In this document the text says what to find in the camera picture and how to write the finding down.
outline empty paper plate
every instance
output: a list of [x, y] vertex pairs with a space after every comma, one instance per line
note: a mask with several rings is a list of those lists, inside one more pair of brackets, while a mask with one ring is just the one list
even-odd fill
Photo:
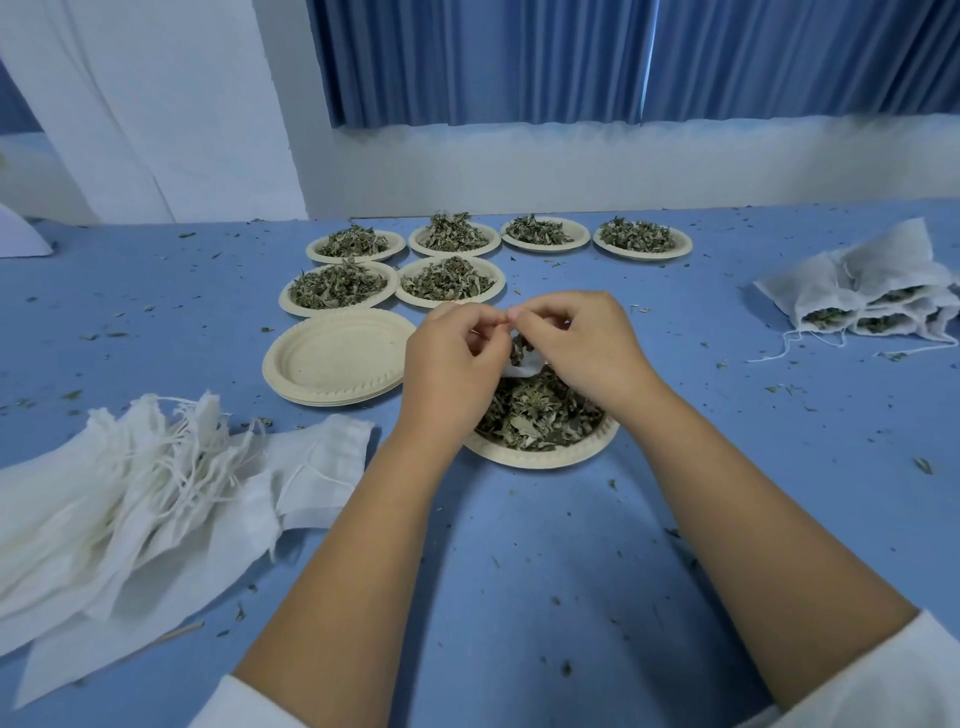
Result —
[[503, 238], [503, 242], [508, 245], [512, 245], [515, 248], [522, 248], [525, 251], [533, 251], [534, 253], [558, 253], [560, 251], [572, 251], [574, 248], [580, 248], [590, 241], [590, 231], [587, 230], [580, 223], [574, 222], [573, 220], [567, 220], [563, 217], [547, 217], [545, 215], [535, 215], [536, 219], [544, 220], [550, 223], [560, 223], [563, 226], [564, 234], [572, 238], [567, 243], [561, 243], [560, 245], [537, 245], [535, 243], [527, 243], [523, 240], [518, 240], [515, 237], [507, 234], [507, 228], [510, 227], [510, 223], [504, 223], [503, 227], [500, 228], [500, 237]]
[[[383, 235], [387, 240], [390, 241], [390, 247], [385, 251], [380, 253], [374, 253], [373, 255], [357, 255], [354, 257], [354, 263], [367, 263], [371, 260], [383, 260], [388, 258], [391, 255], [396, 255], [402, 251], [406, 245], [407, 241], [403, 239], [403, 235], [398, 235], [395, 232], [389, 231], [373, 231], [377, 235]], [[311, 260], [316, 260], [318, 263], [342, 263], [345, 259], [338, 257], [336, 255], [321, 255], [318, 253], [330, 240], [329, 235], [324, 235], [321, 238], [314, 240], [306, 247], [306, 256]]]
[[[507, 285], [507, 277], [503, 275], [503, 271], [501, 271], [488, 260], [484, 260], [480, 257], [464, 257], [464, 260], [472, 265], [473, 269], [481, 276], [492, 278], [493, 285], [478, 296], [472, 296], [468, 299], [460, 299], [454, 303], [481, 303], [483, 301], [489, 301], [500, 291], [502, 291], [504, 286]], [[403, 290], [404, 278], [416, 276], [417, 274], [422, 273], [427, 266], [439, 265], [442, 262], [442, 258], [428, 257], [415, 260], [412, 263], [407, 263], [405, 266], [400, 268], [400, 285], [396, 288], [396, 297], [404, 303], [419, 306], [420, 308], [436, 308], [441, 303], [445, 303], [444, 301], [431, 301], [430, 299], [422, 299]]]
[[598, 248], [603, 248], [608, 253], [633, 258], [634, 260], [666, 260], [671, 257], [686, 255], [693, 250], [693, 241], [685, 232], [680, 232], [676, 228], [670, 228], [670, 238], [673, 240], [675, 246], [672, 251], [664, 251], [663, 253], [641, 253], [640, 251], [628, 251], [605, 243], [600, 239], [599, 228], [597, 228], [593, 234], [593, 242], [596, 243]]
[[[360, 303], [354, 303], [353, 305], [344, 306], [342, 308], [306, 308], [305, 306], [294, 303], [293, 299], [290, 297], [290, 288], [295, 282], [297, 282], [297, 279], [293, 279], [283, 287], [282, 291], [280, 291], [280, 308], [287, 313], [292, 313], [294, 316], [325, 316], [328, 313], [346, 311], [352, 308], [373, 308], [378, 303], [383, 303], [394, 295], [396, 287], [400, 285], [400, 276], [395, 268], [391, 268], [386, 263], [376, 262], [360, 263], [359, 265], [387, 279], [387, 285], [384, 286], [382, 291], [377, 291], [368, 299], [364, 299]], [[325, 267], [326, 266], [315, 268], [314, 271], [322, 271]]]
[[420, 242], [427, 235], [427, 227], [417, 228], [410, 233], [408, 242], [410, 243], [410, 250], [416, 251], [421, 255], [433, 255], [434, 257], [445, 257], [449, 255], [484, 255], [486, 253], [492, 253], [500, 246], [500, 235], [499, 233], [491, 228], [489, 225], [481, 225], [480, 223], [470, 222], [475, 228], [483, 233], [483, 236], [487, 239], [487, 245], [481, 246], [480, 248], [474, 248], [471, 251], [460, 251], [458, 253], [447, 253], [446, 251], [435, 251], [430, 248], [424, 248]]
[[620, 428], [613, 417], [607, 415], [587, 437], [575, 445], [565, 448], [556, 448], [548, 452], [518, 450], [507, 448], [491, 442], [487, 438], [471, 432], [467, 436], [464, 446], [476, 452], [481, 457], [492, 460], [494, 463], [506, 465], [510, 468], [525, 468], [527, 470], [550, 470], [564, 468], [567, 465], [580, 463], [597, 454], [610, 444], [616, 431]]
[[348, 308], [283, 332], [263, 357], [263, 378], [286, 400], [315, 407], [354, 404], [403, 380], [407, 339], [402, 316]]

